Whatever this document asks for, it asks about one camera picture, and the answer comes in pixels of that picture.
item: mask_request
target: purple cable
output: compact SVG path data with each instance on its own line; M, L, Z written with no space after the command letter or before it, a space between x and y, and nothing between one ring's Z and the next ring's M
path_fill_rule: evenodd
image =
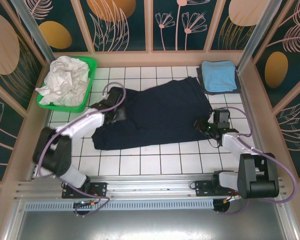
M84 118L87 117L87 116L94 115L94 114L98 114L98 113L104 113L104 112L111 111L111 110L115 109L116 107L120 106L120 105L124 102L124 100L125 100L125 98L126 98L127 92L126 92L125 87L124 87L121 83L119 83L119 82L111 82L111 83L108 83L108 84L104 87L104 89L103 89L103 91L102 91L103 94L105 93L107 87L108 87L109 85L113 85L113 84L117 84L117 85L119 85L120 87L122 87L122 89L123 89L123 96L122 96L122 99L120 100L120 102L118 102L116 105L114 105L114 106L112 106L112 107L109 107L109 108L106 108L106 109L95 110L95 111L93 111L93 112L85 113L85 114L83 114L81 117L79 117L79 118L77 118L76 120L74 120L73 122L71 122L69 125L67 125L67 126L65 126L64 128L62 128L62 129L61 129L60 131L58 131L55 135L53 135L53 136L50 138L50 140L46 143L46 145L45 145L45 147L43 148L43 151L42 151L42 153L41 153L41 155L40 155L39 162L38 162L38 165L37 165L39 176L42 177L41 166L42 166L42 162L43 162L43 160L44 160L44 156L45 156L45 154L46 154L48 148L50 147L50 145L53 143L53 141L54 141L61 133L63 133L66 129L68 129L68 128L70 128L71 126L75 125L76 123L78 123L79 121L81 121L82 119L84 119ZM70 188L72 188L73 190L77 191L78 193L80 193L80 194L82 194L82 195L85 195L85 196L87 196L87 197L94 198L94 199L100 199L100 200L101 200L101 199L106 199L106 200L107 200L105 203L103 203L102 205L100 205L96 210L94 210L94 211L92 211L92 212L89 212L88 215L91 215L91 214L93 214L93 213L96 213L99 209L103 208L103 207L110 201L110 198L109 198L109 197L105 197L105 196L95 196L95 195L87 194L87 193L85 193L85 192L83 192L83 191L80 191L79 189L77 189L76 187L72 186L71 184L68 184L68 183L65 182L65 181L63 181L63 182L64 182L65 184L67 184Z
M272 156L269 156L268 154L262 152L262 151L259 151L257 149L255 149L254 147L250 146L249 144L247 144L246 142L244 142L240 136L244 136L244 137L251 137L252 134L253 134L253 126L252 126L252 123L251 123L251 120L249 118L249 116L244 112L242 111L241 109L237 108L237 107L234 107L234 106L225 106L225 107L221 107L222 109L235 109L235 110L238 110L239 112L241 112L247 119L248 121L248 125L249 125L249 128L250 128L250 133L249 134L244 134L244 133L239 133L238 134L238 141L243 144L246 148L250 149L252 152L256 153L256 154L259 154L273 162L275 162L276 164L278 164L280 167L282 167L288 174L289 176L291 177L291 180L293 182L293 191L291 193L290 196L288 196L286 199L283 199L283 200L278 200L278 201L274 201L274 200L270 200L270 199L265 199L265 198L262 198L262 200L264 202L267 202L267 203L272 203L272 204L284 204L284 203L287 203L288 201L290 201L291 199L293 199L295 197L295 195L297 194L297 189L298 189L298 183L297 183L297 180L295 178L295 176L293 175L293 173L284 165L282 164L281 162L279 162L277 159L275 159L274 157Z
M221 212L221 211L219 211L218 214L227 215L227 216L242 214L245 210L247 210L247 208L249 206L249 203L250 203L250 200L247 199L245 206L242 209L240 209L239 211L235 211L235 212Z

